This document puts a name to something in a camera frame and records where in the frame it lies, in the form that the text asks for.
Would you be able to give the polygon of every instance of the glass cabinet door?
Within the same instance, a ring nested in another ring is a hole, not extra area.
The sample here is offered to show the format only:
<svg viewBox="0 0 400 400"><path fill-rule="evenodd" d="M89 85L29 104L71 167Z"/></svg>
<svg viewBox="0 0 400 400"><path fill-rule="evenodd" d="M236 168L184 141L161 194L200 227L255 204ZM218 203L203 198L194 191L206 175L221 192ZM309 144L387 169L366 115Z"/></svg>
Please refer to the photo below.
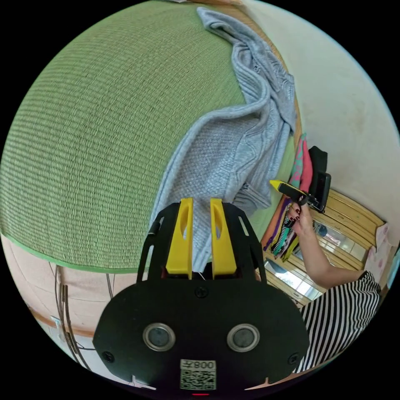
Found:
<svg viewBox="0 0 400 400"><path fill-rule="evenodd" d="M362 269L368 250L327 224L314 220L314 227L321 247L340 258L343 256L346 262L354 258L355 263Z"/></svg>
<svg viewBox="0 0 400 400"><path fill-rule="evenodd" d="M277 265L272 260L266 260L264 266L267 271L307 299L314 300L318 296L321 296L322 292L314 288L310 282L307 282L306 277L301 278L297 274Z"/></svg>

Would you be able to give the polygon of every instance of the qr code label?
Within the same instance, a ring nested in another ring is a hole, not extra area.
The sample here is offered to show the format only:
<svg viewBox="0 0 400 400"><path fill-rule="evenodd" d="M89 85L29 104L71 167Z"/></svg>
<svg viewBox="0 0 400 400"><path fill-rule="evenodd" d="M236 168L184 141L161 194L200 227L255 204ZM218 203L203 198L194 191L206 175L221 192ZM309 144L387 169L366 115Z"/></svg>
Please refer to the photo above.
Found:
<svg viewBox="0 0 400 400"><path fill-rule="evenodd" d="M215 361L181 360L180 388L189 390L215 390L217 367Z"/></svg>

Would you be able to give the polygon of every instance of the striped shirt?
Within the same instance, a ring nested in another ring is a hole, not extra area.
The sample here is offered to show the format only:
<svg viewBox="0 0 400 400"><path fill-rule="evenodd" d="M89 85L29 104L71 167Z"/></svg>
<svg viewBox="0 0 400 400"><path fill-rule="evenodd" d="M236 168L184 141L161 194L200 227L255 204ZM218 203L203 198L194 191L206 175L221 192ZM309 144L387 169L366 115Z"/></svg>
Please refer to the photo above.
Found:
<svg viewBox="0 0 400 400"><path fill-rule="evenodd" d="M379 293L380 286L366 271L357 281L333 287L301 308L310 346L293 372L322 364L349 346L375 315Z"/></svg>

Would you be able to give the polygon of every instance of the cabinet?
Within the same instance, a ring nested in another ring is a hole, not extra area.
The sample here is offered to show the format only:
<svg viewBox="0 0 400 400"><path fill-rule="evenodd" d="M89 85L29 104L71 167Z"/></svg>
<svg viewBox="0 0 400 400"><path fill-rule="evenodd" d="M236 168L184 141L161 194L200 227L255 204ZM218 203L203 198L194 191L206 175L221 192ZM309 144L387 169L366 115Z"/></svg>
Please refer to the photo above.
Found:
<svg viewBox="0 0 400 400"><path fill-rule="evenodd" d="M317 237L329 262L339 268L364 269L368 250L375 246L377 227L385 222L354 200L330 190L325 214L311 210ZM287 293L298 306L316 299L325 289L307 275L300 249L286 262L265 253L265 269L270 283Z"/></svg>

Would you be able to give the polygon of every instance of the person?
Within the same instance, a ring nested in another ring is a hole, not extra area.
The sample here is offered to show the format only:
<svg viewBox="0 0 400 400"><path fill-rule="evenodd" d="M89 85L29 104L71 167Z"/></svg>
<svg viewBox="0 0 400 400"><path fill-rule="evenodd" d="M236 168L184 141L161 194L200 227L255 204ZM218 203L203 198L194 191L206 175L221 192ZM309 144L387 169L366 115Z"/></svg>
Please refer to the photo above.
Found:
<svg viewBox="0 0 400 400"><path fill-rule="evenodd" d="M288 217L295 221L292 229L298 236L308 276L326 292L300 309L310 346L293 373L274 385L337 357L370 323L378 308L381 292L370 272L337 268L329 262L313 230L313 219L307 205L300 207L292 203ZM251 389L269 385L266 379L264 384Z"/></svg>

